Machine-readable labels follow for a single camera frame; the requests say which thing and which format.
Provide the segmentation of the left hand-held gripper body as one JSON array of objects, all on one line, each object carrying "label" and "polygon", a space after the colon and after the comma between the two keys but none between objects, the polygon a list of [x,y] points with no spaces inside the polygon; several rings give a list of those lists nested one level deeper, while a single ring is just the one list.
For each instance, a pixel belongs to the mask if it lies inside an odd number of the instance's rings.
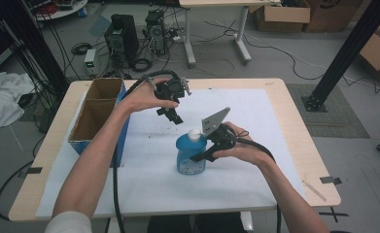
[{"label": "left hand-held gripper body", "polygon": [[156,107],[175,109],[179,99],[191,95],[189,81],[185,78],[156,78],[154,90],[154,105]]}]

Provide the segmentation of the blue bottle with white cap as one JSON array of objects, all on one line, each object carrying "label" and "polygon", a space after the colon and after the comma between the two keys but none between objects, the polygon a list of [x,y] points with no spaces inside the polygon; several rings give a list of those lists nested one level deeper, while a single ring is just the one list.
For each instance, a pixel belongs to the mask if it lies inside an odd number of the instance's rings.
[{"label": "blue bottle with white cap", "polygon": [[205,161],[192,161],[190,158],[205,152],[207,140],[200,129],[191,129],[176,141],[177,170],[183,175],[198,175],[205,169]]}]

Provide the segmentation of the person's right hand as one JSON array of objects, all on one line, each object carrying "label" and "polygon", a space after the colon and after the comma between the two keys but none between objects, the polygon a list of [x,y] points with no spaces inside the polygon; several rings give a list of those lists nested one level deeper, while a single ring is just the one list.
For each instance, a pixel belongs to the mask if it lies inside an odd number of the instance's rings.
[{"label": "person's right hand", "polygon": [[[243,139],[252,141],[252,138],[249,136],[249,133],[244,129],[230,121],[227,121],[225,125],[229,126],[237,136],[240,136]],[[254,165],[257,165],[260,169],[264,165],[274,165],[274,161],[270,156],[262,150],[257,149],[254,146],[237,143],[232,149],[229,150],[219,150],[213,153],[215,158],[229,157],[233,156],[240,160],[250,162]]]}]

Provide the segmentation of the white table mat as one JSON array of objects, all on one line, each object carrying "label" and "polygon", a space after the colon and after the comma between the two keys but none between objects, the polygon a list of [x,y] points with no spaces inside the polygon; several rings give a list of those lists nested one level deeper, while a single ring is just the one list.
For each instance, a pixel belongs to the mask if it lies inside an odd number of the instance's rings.
[{"label": "white table mat", "polygon": [[[115,212],[124,216],[223,213],[279,206],[259,167],[236,157],[216,158],[198,175],[178,172],[177,139],[191,129],[202,131],[201,120],[226,107],[230,111],[223,123],[244,128],[252,138],[248,141],[235,134],[236,144],[267,153],[302,197],[302,184],[268,92],[262,88],[201,89],[174,109],[181,124],[159,116],[156,110],[160,108],[134,112],[127,118],[92,217]],[[67,150],[53,165],[52,184],[47,187],[52,211],[79,157]]]}]

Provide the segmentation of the open grey computer case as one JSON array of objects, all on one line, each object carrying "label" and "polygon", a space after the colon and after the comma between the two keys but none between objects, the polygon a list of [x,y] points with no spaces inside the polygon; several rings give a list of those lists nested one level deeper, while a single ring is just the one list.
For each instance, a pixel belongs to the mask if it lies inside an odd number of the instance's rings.
[{"label": "open grey computer case", "polygon": [[156,55],[166,54],[164,11],[149,10],[145,21],[151,51]]}]

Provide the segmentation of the person's dark trousers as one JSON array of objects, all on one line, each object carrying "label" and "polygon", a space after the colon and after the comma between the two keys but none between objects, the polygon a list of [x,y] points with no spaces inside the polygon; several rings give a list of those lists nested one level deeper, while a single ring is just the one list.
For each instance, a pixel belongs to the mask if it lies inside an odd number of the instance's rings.
[{"label": "person's dark trousers", "polygon": [[247,233],[239,213],[152,216],[147,233]]}]

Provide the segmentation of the small white power supply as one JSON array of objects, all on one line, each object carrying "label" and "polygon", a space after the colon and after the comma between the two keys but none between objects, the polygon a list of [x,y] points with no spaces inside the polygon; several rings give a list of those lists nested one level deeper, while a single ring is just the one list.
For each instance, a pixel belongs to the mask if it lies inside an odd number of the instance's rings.
[{"label": "small white power supply", "polygon": [[97,74],[96,66],[95,66],[95,55],[96,55],[96,49],[91,49],[91,50],[86,51],[84,64],[85,64],[86,72],[90,76],[94,76]]}]

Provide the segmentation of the white-legged desk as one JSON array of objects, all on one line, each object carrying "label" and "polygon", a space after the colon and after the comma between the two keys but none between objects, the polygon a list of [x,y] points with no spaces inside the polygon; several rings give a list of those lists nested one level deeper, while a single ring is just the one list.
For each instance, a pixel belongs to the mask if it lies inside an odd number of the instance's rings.
[{"label": "white-legged desk", "polygon": [[192,45],[190,42],[190,10],[197,7],[223,7],[223,6],[241,6],[240,20],[238,31],[234,34],[233,40],[236,47],[238,47],[243,62],[247,64],[252,60],[246,46],[243,42],[244,30],[246,25],[249,8],[262,7],[272,4],[278,4],[280,0],[179,0],[180,6],[185,9],[185,37],[184,47],[189,66],[196,64],[195,56],[193,53]]}]

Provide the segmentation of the thin wooden stick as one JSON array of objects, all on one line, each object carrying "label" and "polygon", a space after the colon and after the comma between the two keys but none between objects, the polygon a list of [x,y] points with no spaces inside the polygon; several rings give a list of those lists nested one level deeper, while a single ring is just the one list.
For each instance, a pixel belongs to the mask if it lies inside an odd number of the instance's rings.
[{"label": "thin wooden stick", "polygon": [[313,192],[315,193],[320,199],[322,199],[324,202],[327,202],[327,198],[318,191],[312,184],[308,183],[306,180],[302,180],[302,182]]}]

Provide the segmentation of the black tape cross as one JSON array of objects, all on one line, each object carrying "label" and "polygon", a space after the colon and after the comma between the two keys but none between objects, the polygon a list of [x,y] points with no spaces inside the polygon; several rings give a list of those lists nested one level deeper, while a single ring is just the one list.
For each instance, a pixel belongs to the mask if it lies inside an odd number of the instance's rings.
[{"label": "black tape cross", "polygon": [[348,217],[349,215],[346,213],[337,212],[334,207],[330,207],[328,211],[319,212],[320,216],[331,216],[335,222],[339,221],[340,217]]}]

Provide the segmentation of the round white table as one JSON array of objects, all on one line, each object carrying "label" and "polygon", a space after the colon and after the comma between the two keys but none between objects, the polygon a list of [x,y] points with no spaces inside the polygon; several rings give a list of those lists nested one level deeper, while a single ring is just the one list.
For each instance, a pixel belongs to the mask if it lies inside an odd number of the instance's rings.
[{"label": "round white table", "polygon": [[88,0],[23,0],[24,6],[37,20],[66,17],[84,10]]}]

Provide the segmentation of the white sleeve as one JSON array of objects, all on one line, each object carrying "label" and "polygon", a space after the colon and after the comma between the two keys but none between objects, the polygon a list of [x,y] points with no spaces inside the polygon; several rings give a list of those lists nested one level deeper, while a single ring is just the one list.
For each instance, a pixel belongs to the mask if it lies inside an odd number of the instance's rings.
[{"label": "white sleeve", "polygon": [[85,214],[68,211],[53,217],[45,233],[92,233],[90,218]]}]

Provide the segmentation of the white crumpled cloth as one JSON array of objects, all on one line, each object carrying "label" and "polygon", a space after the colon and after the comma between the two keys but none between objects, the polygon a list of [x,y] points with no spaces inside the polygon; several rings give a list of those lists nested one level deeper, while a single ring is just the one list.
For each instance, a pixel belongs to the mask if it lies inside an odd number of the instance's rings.
[{"label": "white crumpled cloth", "polygon": [[19,99],[34,91],[35,85],[27,74],[0,73],[0,128],[18,120],[24,109]]}]

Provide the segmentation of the large brown cardboard box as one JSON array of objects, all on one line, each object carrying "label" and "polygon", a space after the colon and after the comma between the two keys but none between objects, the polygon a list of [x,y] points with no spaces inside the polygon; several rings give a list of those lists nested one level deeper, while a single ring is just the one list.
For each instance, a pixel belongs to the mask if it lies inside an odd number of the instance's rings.
[{"label": "large brown cardboard box", "polygon": [[364,0],[305,0],[310,6],[310,21],[303,25],[307,33],[343,31]]}]

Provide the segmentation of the black aluminium frame post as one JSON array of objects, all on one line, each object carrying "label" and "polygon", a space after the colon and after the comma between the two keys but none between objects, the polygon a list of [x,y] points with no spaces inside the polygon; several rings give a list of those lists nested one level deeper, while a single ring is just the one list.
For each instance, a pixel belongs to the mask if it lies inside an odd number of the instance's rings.
[{"label": "black aluminium frame post", "polygon": [[319,112],[352,61],[380,25],[380,0],[372,0],[311,94],[303,100],[307,112]]}]

